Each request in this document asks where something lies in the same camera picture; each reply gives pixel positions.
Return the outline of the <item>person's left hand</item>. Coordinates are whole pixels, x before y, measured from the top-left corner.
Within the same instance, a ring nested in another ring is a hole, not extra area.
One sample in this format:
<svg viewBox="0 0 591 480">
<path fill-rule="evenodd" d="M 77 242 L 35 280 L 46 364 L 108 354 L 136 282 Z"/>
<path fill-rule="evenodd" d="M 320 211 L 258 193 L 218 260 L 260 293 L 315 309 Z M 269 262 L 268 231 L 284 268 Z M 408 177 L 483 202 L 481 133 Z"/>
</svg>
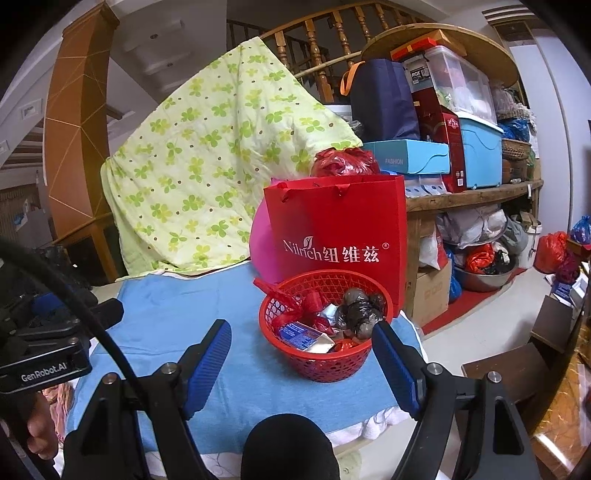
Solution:
<svg viewBox="0 0 591 480">
<path fill-rule="evenodd" d="M 41 393 L 35 394 L 27 429 L 29 450 L 43 460 L 53 460 L 58 452 L 58 437 L 50 413 L 50 404 Z"/>
</svg>

